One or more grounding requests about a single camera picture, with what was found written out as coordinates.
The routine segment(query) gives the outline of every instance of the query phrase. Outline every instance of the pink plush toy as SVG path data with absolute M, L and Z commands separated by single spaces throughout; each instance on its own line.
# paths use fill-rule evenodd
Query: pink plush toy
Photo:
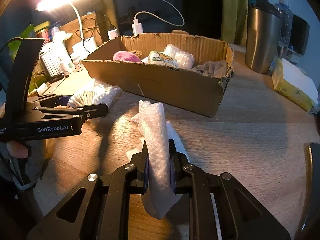
M 115 61 L 132 61 L 141 62 L 138 56 L 132 54 L 128 51 L 118 51 L 113 55 L 113 60 Z

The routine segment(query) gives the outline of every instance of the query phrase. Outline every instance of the cardboard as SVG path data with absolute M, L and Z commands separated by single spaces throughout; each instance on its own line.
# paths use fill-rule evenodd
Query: cardboard
M 150 51 L 163 51 L 167 44 L 192 54 L 195 64 L 226 60 L 224 77 L 202 76 L 191 70 L 144 63 L 113 61 L 120 50 L 140 50 L 143 57 Z M 188 111 L 212 117 L 233 74 L 234 52 L 224 41 L 177 33 L 142 33 L 118 36 L 91 53 L 83 64 L 91 77 L 124 91 L 141 95 Z

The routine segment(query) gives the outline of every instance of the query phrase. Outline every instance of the white basket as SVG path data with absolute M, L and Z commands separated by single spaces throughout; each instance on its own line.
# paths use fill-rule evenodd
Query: white basket
M 63 72 L 60 66 L 58 54 L 54 50 L 53 42 L 45 44 L 42 47 L 40 57 L 50 77 L 56 76 Z

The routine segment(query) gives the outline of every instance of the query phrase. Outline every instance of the yellow package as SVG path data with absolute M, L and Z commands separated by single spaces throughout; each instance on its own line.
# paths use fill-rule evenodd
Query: yellow package
M 285 59 L 278 59 L 272 73 L 275 91 L 309 112 L 318 104 L 318 91 L 311 78 Z

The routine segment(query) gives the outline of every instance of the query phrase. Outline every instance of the screw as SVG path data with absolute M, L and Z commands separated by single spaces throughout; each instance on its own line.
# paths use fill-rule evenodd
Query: screw
M 92 173 L 87 178 L 88 178 L 88 181 L 95 181 L 98 178 L 98 175 Z
M 124 166 L 124 168 L 128 171 L 133 170 L 136 166 L 133 163 L 128 163 Z
M 191 171 L 193 170 L 193 168 L 195 167 L 193 164 L 188 163 L 186 165 L 183 166 L 187 171 Z
M 221 174 L 221 176 L 225 180 L 230 180 L 232 178 L 232 175 L 229 172 L 224 172 Z

